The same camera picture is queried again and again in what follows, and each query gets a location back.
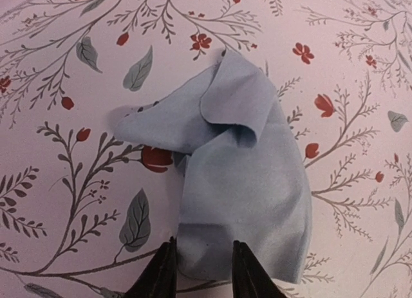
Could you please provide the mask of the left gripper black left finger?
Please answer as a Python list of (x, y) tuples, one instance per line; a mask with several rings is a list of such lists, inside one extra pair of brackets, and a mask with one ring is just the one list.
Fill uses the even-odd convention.
[(162, 243), (140, 277), (124, 294), (127, 298), (175, 298), (177, 285), (176, 239)]

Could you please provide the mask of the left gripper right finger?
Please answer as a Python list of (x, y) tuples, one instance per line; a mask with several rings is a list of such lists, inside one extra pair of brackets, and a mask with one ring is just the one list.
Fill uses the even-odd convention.
[(232, 291), (237, 298), (286, 298), (249, 246), (238, 240), (233, 242)]

